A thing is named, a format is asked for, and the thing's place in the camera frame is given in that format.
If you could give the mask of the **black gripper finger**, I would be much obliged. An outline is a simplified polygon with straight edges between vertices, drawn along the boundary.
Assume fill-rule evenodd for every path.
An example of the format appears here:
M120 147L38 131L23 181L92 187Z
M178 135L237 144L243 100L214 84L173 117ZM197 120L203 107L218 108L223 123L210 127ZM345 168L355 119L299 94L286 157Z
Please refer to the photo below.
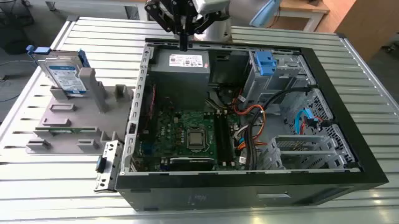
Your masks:
M179 36L181 51L185 51L183 6L185 1L181 2L179 0L148 0L144 4L147 14L159 23L162 28Z
M189 50L193 36L195 40L206 42L227 42L231 39L230 15L215 12L203 15L197 20L186 20L185 24L185 51Z

